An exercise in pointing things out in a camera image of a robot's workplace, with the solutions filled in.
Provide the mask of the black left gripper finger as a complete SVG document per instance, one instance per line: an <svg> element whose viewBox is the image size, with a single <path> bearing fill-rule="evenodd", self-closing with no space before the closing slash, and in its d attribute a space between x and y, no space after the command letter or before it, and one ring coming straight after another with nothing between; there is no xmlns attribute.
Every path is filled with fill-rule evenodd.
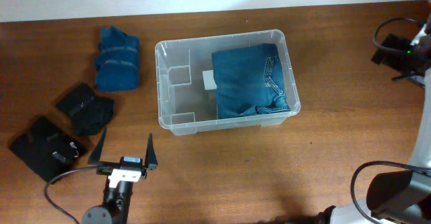
<svg viewBox="0 0 431 224"><path fill-rule="evenodd" d="M93 151L90 153L90 156L88 158L88 164L89 165L103 165L104 162L100 160L102 155L102 150L104 146L104 141L106 138L106 132L107 128L105 128L102 132L102 136L100 137L100 140L94 147Z"/></svg>
<svg viewBox="0 0 431 224"><path fill-rule="evenodd" d="M155 170L158 166L158 160L154 150L153 137L151 133L147 141L144 166L147 170Z"/></svg>

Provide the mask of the dark blue taped knit garment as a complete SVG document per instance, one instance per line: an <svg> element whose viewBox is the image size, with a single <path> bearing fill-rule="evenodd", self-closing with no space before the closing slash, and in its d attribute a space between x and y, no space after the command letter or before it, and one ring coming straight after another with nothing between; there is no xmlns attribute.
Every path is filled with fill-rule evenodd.
<svg viewBox="0 0 431 224"><path fill-rule="evenodd" d="M129 91L139 85L139 39L114 26L100 29L99 55L94 59L98 91Z"/></svg>

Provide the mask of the medium blue jeans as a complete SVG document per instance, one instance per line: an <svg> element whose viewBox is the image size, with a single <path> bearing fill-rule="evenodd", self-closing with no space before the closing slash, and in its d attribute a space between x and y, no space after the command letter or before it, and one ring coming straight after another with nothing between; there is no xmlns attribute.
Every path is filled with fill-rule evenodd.
<svg viewBox="0 0 431 224"><path fill-rule="evenodd" d="M211 59L219 119L290 111L275 44L221 50Z"/></svg>

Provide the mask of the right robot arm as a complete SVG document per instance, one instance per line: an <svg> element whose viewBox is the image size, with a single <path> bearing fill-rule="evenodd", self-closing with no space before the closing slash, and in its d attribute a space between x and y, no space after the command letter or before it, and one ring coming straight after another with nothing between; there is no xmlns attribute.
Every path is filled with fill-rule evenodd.
<svg viewBox="0 0 431 224"><path fill-rule="evenodd" d="M278 125L300 111L284 33L165 40L155 47L158 121L175 135ZM329 207L317 223L430 222L430 105L407 164L377 175L365 199Z"/></svg>

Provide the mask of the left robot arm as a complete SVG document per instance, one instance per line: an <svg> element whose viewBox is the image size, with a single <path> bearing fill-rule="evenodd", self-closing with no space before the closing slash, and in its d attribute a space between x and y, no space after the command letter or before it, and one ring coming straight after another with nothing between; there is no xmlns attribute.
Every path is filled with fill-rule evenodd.
<svg viewBox="0 0 431 224"><path fill-rule="evenodd" d="M102 203L84 213L81 218L83 224L126 224L133 185L146 176L141 158L121 157L117 163L100 159L106 133L104 129L88 159L88 163L96 168L96 173L106 177Z"/></svg>

